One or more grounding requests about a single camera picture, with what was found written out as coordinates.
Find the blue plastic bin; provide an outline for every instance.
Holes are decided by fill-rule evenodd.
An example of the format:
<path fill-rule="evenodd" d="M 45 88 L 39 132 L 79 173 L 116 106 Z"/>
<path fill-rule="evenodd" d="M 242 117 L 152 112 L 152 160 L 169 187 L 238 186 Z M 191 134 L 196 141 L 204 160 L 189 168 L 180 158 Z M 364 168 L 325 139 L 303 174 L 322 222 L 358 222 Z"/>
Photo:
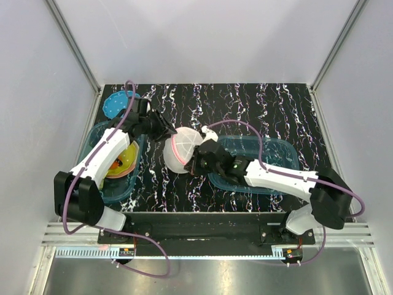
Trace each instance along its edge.
<path fill-rule="evenodd" d="M 218 142 L 228 151 L 231 155 L 245 155 L 258 159 L 259 142 L 256 136 L 220 136 Z M 295 148 L 284 140 L 276 138 L 262 138 L 263 152 L 262 161 L 274 166 L 290 168 L 299 170 L 299 160 Z M 234 186 L 229 184 L 218 174 L 209 174 L 209 179 L 219 189 L 225 191 L 246 192 L 253 194 L 264 195 L 279 195 L 282 194 L 272 189 L 265 187 L 248 187 L 248 186 Z"/>
<path fill-rule="evenodd" d="M 105 129 L 107 128 L 108 124 L 109 122 L 102 122 L 95 125 L 90 130 L 84 143 L 82 152 L 79 155 L 78 162 L 82 161 L 99 142 L 101 137 L 104 135 Z M 104 187 L 100 191 L 101 197 L 103 198 L 105 204 L 119 202 L 128 198 L 131 195 L 134 189 L 136 177 L 138 176 L 139 165 L 141 163 L 141 156 L 144 149 L 145 140 L 145 135 L 140 136 L 136 140 L 139 145 L 138 158 L 136 159 L 135 169 L 130 174 L 116 179 L 105 178 Z"/>

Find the marble tabletop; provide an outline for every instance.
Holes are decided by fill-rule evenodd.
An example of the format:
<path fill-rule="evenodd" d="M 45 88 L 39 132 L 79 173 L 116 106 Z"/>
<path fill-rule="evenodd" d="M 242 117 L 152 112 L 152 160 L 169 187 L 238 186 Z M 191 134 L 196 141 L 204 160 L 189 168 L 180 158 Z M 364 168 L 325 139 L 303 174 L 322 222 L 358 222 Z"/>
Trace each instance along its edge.
<path fill-rule="evenodd" d="M 123 90 L 105 85 L 95 123 L 107 120 L 106 98 Z M 324 139 L 306 84 L 139 84 L 137 93 L 175 127 L 198 129 L 223 119 L 250 123 L 262 136 L 286 140 L 297 151 L 301 170 L 331 167 Z M 246 127 L 226 124 L 219 135 L 253 135 Z M 164 142 L 147 141 L 139 176 L 130 197 L 112 204 L 130 211 L 287 211 L 302 201 L 291 195 L 260 195 L 223 191 L 207 176 L 178 175 L 164 164 Z"/>

